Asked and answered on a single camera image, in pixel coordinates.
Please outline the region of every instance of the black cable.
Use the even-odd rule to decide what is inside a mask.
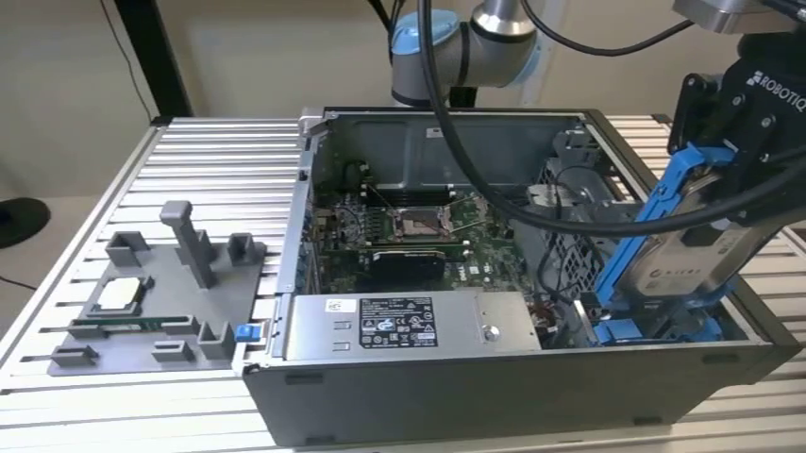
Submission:
[[[652,37],[649,40],[640,42],[638,44],[633,44],[628,47],[621,47],[618,49],[602,49],[598,47],[590,47],[589,45],[573,41],[565,36],[562,36],[560,33],[551,30],[551,28],[549,28],[546,23],[541,20],[541,18],[534,12],[534,9],[531,9],[531,5],[529,4],[527,0],[521,0],[521,4],[525,7],[526,16],[529,16],[529,19],[546,36],[549,36],[553,40],[555,40],[577,52],[582,52],[584,54],[594,55],[597,57],[622,57],[625,55],[636,54],[648,47],[652,47],[657,43],[668,40],[694,25],[692,21],[682,21],[680,24],[664,30],[658,35]]]
[[[502,214],[523,224],[547,229],[558,233],[582,234],[601,238],[625,238],[661,234],[681,229],[698,227],[710,222],[726,218],[726,216],[738,213],[753,204],[760,203],[768,197],[774,196],[785,186],[801,177],[806,171],[806,159],[793,165],[780,176],[765,181],[753,189],[740,193],[726,200],[717,200],[709,206],[700,210],[693,210],[685,214],[672,215],[658,220],[650,220],[633,223],[601,223],[589,224],[584,222],[570,222],[554,220],[542,215],[522,210],[511,204],[499,192],[487,184],[477,170],[473,160],[467,157],[462,140],[451,121],[451,115],[441,102],[439,78],[437,75],[437,58],[434,50],[434,34],[431,30],[431,0],[419,0],[417,8],[418,16],[418,34],[419,46],[422,49],[421,57],[426,73],[426,85],[429,88],[429,97],[431,106],[442,129],[442,135],[451,151],[451,156],[458,167],[465,173],[465,177],[477,189],[477,192],[487,200],[487,203],[497,208]]]
[[[367,0],[370,2],[370,6],[375,10],[375,14],[378,15],[378,19],[381,19],[381,24],[383,24],[387,33],[390,32],[390,14],[387,14],[387,10],[383,8],[383,3],[381,0]]]
[[[6,277],[0,276],[0,281],[6,281],[11,285],[26,288],[27,290],[36,291],[35,286],[30,285],[28,283],[23,283],[22,281],[12,280],[11,278],[6,278]]]
[[[393,16],[390,18],[390,32],[387,33],[387,41],[390,45],[390,63],[393,63],[393,44],[394,44],[394,31],[398,27],[398,20],[401,19],[401,11],[406,5],[406,0],[394,0],[393,3]]]
[[[797,20],[800,23],[804,22],[798,16],[798,12],[804,8],[804,5],[800,5],[793,0],[762,0],[761,3],[790,19]]]
[[[106,3],[103,3],[103,0],[99,0],[99,3],[100,3],[100,9],[103,9],[103,17],[106,18],[106,22],[110,25],[110,30],[112,30],[112,37],[115,38],[115,43],[118,44],[118,48],[122,51],[123,59],[126,59],[126,67],[128,68],[128,77],[131,78],[131,84],[135,87],[135,93],[138,94],[138,99],[140,99],[140,104],[143,105],[143,109],[146,110],[148,122],[151,122],[151,118],[154,118],[154,115],[151,114],[151,109],[148,108],[148,104],[146,103],[146,100],[143,99],[143,93],[140,92],[140,86],[138,85],[138,78],[135,77],[135,69],[132,68],[132,65],[131,65],[131,59],[128,58],[128,55],[126,54],[126,50],[123,49],[122,39],[118,37],[118,31],[115,30],[115,26],[112,25],[112,18],[110,17],[110,11],[106,8]]]

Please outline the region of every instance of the circuit board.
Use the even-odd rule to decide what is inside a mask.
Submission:
[[[533,282],[513,230],[474,193],[442,206],[371,206],[346,195],[317,210],[325,294],[521,291]]]

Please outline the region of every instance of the power supply label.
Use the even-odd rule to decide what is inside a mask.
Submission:
[[[437,346],[431,297],[362,299],[359,319],[359,344],[366,349]]]

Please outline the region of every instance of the blue latch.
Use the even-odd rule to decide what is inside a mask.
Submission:
[[[600,325],[594,327],[594,332],[600,343],[605,345],[644,340],[641,330],[638,330],[636,321],[632,319],[612,319],[602,321]]]
[[[242,324],[235,329],[235,341],[239,343],[255,343],[261,341],[261,326]]]

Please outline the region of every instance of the aluminum extrusion table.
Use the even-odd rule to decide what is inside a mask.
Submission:
[[[650,116],[609,119],[661,175],[669,127]],[[103,246],[112,233],[140,230],[152,243],[170,241],[170,229],[159,221],[170,199],[194,203],[194,223],[209,230],[214,241],[246,231],[267,243],[254,319],[271,316],[298,173],[298,138],[297,120],[181,119],[147,132],[0,343],[0,450],[291,451],[275,446],[246,386],[231,370],[50,377],[47,356],[62,343],[64,328],[102,276]],[[806,343],[806,245],[789,229],[742,274]],[[237,354],[243,357],[258,350],[259,346],[243,345]],[[577,450],[806,451],[806,353],[764,382],[718,392],[673,427],[365,446],[350,451]]]

